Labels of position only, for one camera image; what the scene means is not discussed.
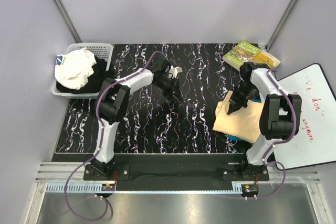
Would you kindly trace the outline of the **peach t shirt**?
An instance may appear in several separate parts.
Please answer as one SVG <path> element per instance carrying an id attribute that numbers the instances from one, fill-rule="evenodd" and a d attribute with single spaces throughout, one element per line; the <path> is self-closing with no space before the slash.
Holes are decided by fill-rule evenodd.
<path id="1" fill-rule="evenodd" d="M 241 108 L 228 115 L 232 94 L 233 91 L 228 91 L 224 100 L 218 102 L 213 130 L 254 144 L 260 135 L 259 120 L 264 103 L 249 100 L 247 108 Z"/>

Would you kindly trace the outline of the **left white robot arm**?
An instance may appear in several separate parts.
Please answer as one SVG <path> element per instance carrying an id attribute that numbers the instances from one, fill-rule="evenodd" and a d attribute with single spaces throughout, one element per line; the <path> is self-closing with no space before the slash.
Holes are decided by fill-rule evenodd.
<path id="1" fill-rule="evenodd" d="M 181 67 L 173 67 L 163 58 L 126 77 L 105 79 L 96 100 L 99 133 L 90 161 L 99 178 L 107 180 L 113 175 L 115 137 L 119 123 L 126 115 L 130 95 L 153 84 L 163 91 L 166 98 L 181 103 L 178 79 L 181 72 Z"/>

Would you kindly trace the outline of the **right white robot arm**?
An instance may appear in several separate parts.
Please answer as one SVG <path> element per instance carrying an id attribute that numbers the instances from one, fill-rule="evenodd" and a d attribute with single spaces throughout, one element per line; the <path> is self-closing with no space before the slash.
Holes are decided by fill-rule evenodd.
<path id="1" fill-rule="evenodd" d="M 254 91 L 259 91 L 264 99 L 259 119 L 260 136 L 247 151 L 246 162 L 238 167 L 239 176 L 244 180 L 256 176 L 256 166 L 266 165 L 274 149 L 290 142 L 299 131 L 302 98 L 286 91 L 272 75 L 273 71 L 264 63 L 243 63 L 239 69 L 240 84 L 228 100 L 226 114 L 236 115 L 248 107 Z"/>

